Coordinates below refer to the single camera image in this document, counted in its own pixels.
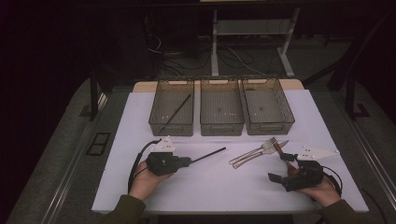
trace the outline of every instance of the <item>sleeve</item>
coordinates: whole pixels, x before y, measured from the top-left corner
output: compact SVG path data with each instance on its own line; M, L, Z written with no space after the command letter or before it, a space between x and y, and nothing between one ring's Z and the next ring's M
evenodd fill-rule
M129 195L121 195L116 208L104 215L99 224L137 224L145 208L146 205L142 201Z
M324 207L319 212L327 224L374 224L356 213L345 200Z

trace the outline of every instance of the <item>floor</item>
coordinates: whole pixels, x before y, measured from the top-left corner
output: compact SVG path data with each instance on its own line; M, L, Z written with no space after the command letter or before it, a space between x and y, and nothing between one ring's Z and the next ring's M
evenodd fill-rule
M169 51L164 65L159 68L161 76L210 76L210 45L202 37L202 53L196 57L185 57ZM277 57L276 46L282 42L280 37L244 38L220 40L220 75L256 74L252 69L265 74L287 78ZM321 36L293 39L288 51L295 78L304 80L324 67L336 62L347 50L348 43L330 43L325 46ZM396 221L395 204L390 202L394 191L396 128L385 113L359 85L356 89L356 103L363 104L368 118L351 120L344 109L345 88L338 92L328 91L326 84L331 74L305 86L317 103L318 109L332 135L334 143L342 152L342 157L355 182L361 187L361 194L369 206L366 214L375 223L382 223L381 213L389 223ZM95 223L100 214L91 211L96 189L100 183L106 159L117 131L123 106L132 86L118 86L113 92L101 98L99 114L90 121L86 116L90 104L89 80L81 84L66 108L57 130L34 170L34 173L15 206L9 223ZM109 142L102 156L86 155L96 133L110 133ZM381 166L369 162L377 157ZM385 174L375 169L383 168ZM159 223L169 223L170 217L160 217ZM235 223L236 219L216 223ZM249 223L262 223L264 217L251 217ZM270 219L267 223L315 223L318 214L297 214L292 220L280 222Z

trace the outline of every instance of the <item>white table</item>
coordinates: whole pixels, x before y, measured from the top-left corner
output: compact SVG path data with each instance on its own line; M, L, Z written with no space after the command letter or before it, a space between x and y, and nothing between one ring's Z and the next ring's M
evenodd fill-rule
M287 89L285 83L287 86L289 82L282 82L284 90ZM148 86L148 90L155 90L155 86ZM299 90L285 91L296 121L289 134L276 136L278 141L290 140L283 147L284 152L297 153L302 146L336 150L310 92L296 89ZM318 205L303 194L286 192L281 185L268 179L267 173L287 175L285 162L277 153L260 156L234 169L228 163L229 160L258 147L271 136L249 136L246 130L236 137L201 136L199 98L196 90L194 135L171 137L177 148L175 155L194 160L221 147L227 149L178 170L170 179L162 182L145 201L146 215L295 214L318 210ZM130 93L92 206L93 211L107 213L114 209L121 194L127 193L128 177L137 153L146 143L160 138L153 136L149 127L153 99L154 92ZM142 160L148 154L147 149ZM341 156L318 162L334 169L342 177L343 198L355 211L368 211Z

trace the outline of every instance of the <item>dark background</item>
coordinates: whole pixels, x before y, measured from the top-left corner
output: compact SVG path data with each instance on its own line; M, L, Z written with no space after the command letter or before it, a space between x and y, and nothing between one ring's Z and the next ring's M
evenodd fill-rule
M76 3L1 2L0 223L7 220L69 100L90 73L97 75L103 91L150 80L155 77L157 60L150 58L147 51L150 33L161 35L168 45L176 45L192 55L197 50L196 36L211 35L212 13L208 10L156 9L151 14L155 22L147 25L143 20L147 11L81 10ZM358 7L348 4L303 7L296 37L354 37L367 21L378 18L370 12L385 4L361 3L364 4ZM234 17L232 10L225 12L224 17ZM251 11L238 14L241 18L255 15ZM396 63L391 56L396 50L395 14L381 26L354 70L360 74L358 80L394 121L396 101L390 91L396 87Z

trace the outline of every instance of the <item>table leg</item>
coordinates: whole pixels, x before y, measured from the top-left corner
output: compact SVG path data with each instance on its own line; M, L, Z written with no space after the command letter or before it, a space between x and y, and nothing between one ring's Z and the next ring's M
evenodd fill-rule
M289 63L288 56L286 56L286 52L288 51L289 43L293 36L294 27L296 26L299 13L300 13L299 7L295 8L293 10L293 15L291 16L289 28L288 28L288 31L286 32L286 36L285 36L285 43L283 43L283 46L281 48L277 48L277 53L279 54L280 61L282 62L283 67L285 68L285 71L286 71L286 75L288 77L294 77L294 73L293 73L293 70L291 69L291 65Z
M91 86L91 118L93 121L98 113L98 87L95 71L91 71L90 76L90 86Z
M212 36L212 76L217 77L219 75L219 64L218 64L218 11L213 11L213 36Z

